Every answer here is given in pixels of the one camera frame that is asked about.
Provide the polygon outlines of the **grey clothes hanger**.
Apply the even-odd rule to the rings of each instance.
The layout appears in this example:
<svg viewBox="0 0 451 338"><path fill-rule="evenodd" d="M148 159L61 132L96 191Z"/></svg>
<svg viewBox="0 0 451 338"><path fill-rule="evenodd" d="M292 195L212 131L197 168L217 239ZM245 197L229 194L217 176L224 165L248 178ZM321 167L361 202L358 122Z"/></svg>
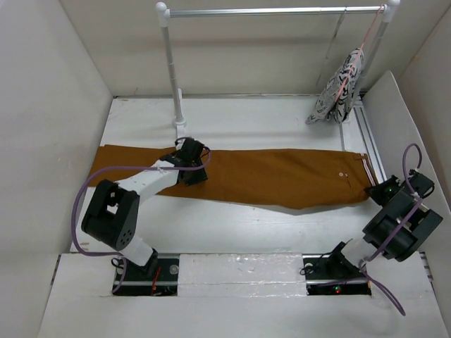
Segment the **grey clothes hanger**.
<svg viewBox="0 0 451 338"><path fill-rule="evenodd" d="M332 53L333 45L335 44L335 41L337 39L337 35L338 35L338 33L340 31L340 28L341 28L341 25L342 25L342 23L343 23L343 21L345 19L346 13L347 13L347 9L345 8L345 10L340 14L340 17L338 18L338 21L337 21L335 29L333 31L332 37L331 37L331 39L329 41L326 54L325 54L325 56L323 58L323 62L321 64L321 69L319 71L319 75L318 75L317 80L316 80L316 86L319 85L319 82L320 82L320 80L321 80L321 78L323 76L323 72L326 69L326 66L328 64L328 60L329 60L330 55Z"/></svg>

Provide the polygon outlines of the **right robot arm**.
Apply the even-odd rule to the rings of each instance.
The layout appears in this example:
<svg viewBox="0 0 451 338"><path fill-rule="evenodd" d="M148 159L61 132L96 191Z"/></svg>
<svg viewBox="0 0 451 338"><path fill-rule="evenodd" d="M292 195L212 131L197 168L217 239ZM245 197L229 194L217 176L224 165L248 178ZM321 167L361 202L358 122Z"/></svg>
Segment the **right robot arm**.
<svg viewBox="0 0 451 338"><path fill-rule="evenodd" d="M423 203L434 190L434 182L416 170L410 170L403 182L393 175L366 188L381 210L364 227L362 237L334 248L326 259L328 273L347 277L379 255L398 262L409 258L443 221Z"/></svg>

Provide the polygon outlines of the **brown trousers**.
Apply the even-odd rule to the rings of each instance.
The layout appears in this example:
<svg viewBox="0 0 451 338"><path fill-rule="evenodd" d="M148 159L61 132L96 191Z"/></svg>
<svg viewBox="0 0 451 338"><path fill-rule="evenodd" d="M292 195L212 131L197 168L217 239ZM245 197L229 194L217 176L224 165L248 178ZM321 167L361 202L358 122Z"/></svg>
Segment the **brown trousers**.
<svg viewBox="0 0 451 338"><path fill-rule="evenodd" d="M377 183L367 155L311 149L214 150L206 173L162 195L299 210L366 201Z"/></svg>

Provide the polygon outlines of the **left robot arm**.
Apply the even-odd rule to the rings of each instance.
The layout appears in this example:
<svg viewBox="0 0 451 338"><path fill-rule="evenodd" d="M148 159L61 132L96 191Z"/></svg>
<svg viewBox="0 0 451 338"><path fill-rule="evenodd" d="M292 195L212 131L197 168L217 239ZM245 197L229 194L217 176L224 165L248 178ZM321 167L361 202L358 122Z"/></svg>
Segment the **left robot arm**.
<svg viewBox="0 0 451 338"><path fill-rule="evenodd" d="M135 166L137 174L117 181L101 180L81 222L84 233L120 253L145 280L156 273L158 253L136 235L140 204L166 188L208 179L205 166L211 158L210 149L191 137L176 142L181 145L153 165Z"/></svg>

